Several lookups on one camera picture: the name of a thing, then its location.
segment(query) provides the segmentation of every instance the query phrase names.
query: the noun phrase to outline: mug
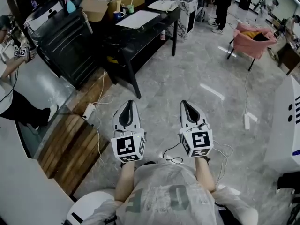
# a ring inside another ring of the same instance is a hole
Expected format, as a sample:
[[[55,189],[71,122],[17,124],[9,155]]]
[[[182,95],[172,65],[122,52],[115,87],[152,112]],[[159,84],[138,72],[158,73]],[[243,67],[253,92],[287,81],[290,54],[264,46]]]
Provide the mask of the mug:
[[[117,11],[113,12],[113,17],[115,20],[119,20],[120,18],[122,18],[124,16],[125,16],[125,13],[123,13],[123,12],[117,12]]]

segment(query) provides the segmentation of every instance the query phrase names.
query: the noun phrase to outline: power strip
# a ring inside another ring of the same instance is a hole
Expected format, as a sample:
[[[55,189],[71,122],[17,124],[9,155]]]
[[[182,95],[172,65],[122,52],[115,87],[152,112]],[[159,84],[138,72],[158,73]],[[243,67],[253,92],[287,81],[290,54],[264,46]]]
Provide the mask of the power strip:
[[[91,114],[93,113],[93,111],[95,111],[95,109],[96,109],[95,105],[93,105],[92,103],[89,103],[85,109],[83,116],[82,116],[83,119],[88,120],[90,118]]]

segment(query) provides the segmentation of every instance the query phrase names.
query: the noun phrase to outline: white robot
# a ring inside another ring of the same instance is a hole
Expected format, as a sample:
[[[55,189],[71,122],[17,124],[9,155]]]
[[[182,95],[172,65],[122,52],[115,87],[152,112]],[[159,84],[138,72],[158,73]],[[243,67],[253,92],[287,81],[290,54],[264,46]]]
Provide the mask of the white robot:
[[[195,104],[182,100],[180,103],[180,141],[189,157],[201,157],[213,148],[212,130],[205,113]]]
[[[124,103],[113,116],[115,157],[123,163],[141,160],[145,149],[145,131],[134,100]]]
[[[204,112],[182,100],[180,104],[180,141],[189,157],[209,154],[213,148],[212,130]],[[123,163],[141,160],[145,150],[145,131],[141,128],[136,103],[129,100],[113,116],[114,138],[111,140],[115,157]]]

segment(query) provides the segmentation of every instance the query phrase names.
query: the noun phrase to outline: white sneaker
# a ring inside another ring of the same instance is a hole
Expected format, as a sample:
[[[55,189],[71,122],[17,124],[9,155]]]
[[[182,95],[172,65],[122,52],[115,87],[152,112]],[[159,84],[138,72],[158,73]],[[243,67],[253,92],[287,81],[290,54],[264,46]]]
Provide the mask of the white sneaker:
[[[208,24],[209,24],[210,26],[213,26],[213,27],[218,27],[218,26],[219,26],[219,24],[217,24],[216,21],[213,21],[213,20],[209,20],[209,21],[208,21]]]
[[[50,106],[50,115],[49,115],[49,118],[48,118],[48,122],[50,122],[50,120],[53,118],[53,116],[55,115],[57,110],[58,110],[58,105],[54,104],[54,105]]]
[[[219,28],[214,28],[213,30],[211,30],[213,33],[217,33],[217,34],[223,34],[223,30],[219,29]]]

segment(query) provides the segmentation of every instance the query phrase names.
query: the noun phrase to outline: speaker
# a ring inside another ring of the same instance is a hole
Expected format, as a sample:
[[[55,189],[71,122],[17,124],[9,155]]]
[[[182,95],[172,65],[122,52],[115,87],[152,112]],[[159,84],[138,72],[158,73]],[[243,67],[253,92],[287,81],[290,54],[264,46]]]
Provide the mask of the speaker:
[[[239,7],[245,11],[249,10],[251,0],[240,0]]]

